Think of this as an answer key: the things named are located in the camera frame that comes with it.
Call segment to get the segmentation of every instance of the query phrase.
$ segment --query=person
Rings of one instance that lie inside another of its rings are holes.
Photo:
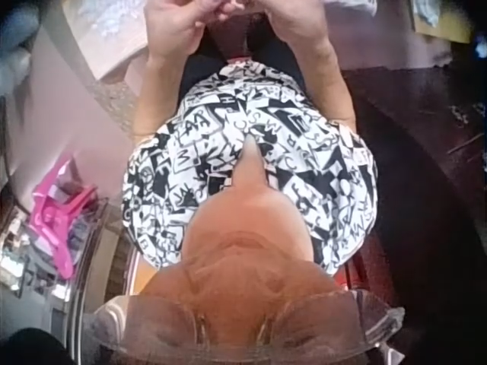
[[[333,280],[374,225],[377,171],[323,4],[247,6],[265,11],[272,36],[258,33],[253,59],[227,65],[205,25],[240,6],[146,5],[149,57],[123,221],[159,271],[88,326],[120,356],[322,364],[365,353],[400,327],[400,310]]]

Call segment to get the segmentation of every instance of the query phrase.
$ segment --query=glasses lens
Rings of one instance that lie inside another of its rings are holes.
[[[86,318],[84,336],[112,351],[116,363],[361,363],[361,354],[396,333],[403,317],[403,309],[366,291],[324,294],[285,308],[271,324],[269,345],[232,348],[197,344],[195,316],[178,303],[117,297]]]
[[[391,309],[367,291],[342,291],[294,303],[272,328],[281,364],[334,363],[370,350],[402,326],[403,309]]]

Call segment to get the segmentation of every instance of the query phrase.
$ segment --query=finger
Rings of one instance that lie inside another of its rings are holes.
[[[227,21],[230,17],[226,14],[220,13],[217,15],[217,19],[221,22]]]
[[[237,7],[235,6],[235,4],[233,4],[231,2],[226,2],[218,10],[221,13],[230,14],[230,13],[233,13],[234,11],[236,11]]]
[[[181,29],[194,27],[197,21],[215,12],[224,0],[192,0],[188,5],[180,7],[175,14],[175,22]]]

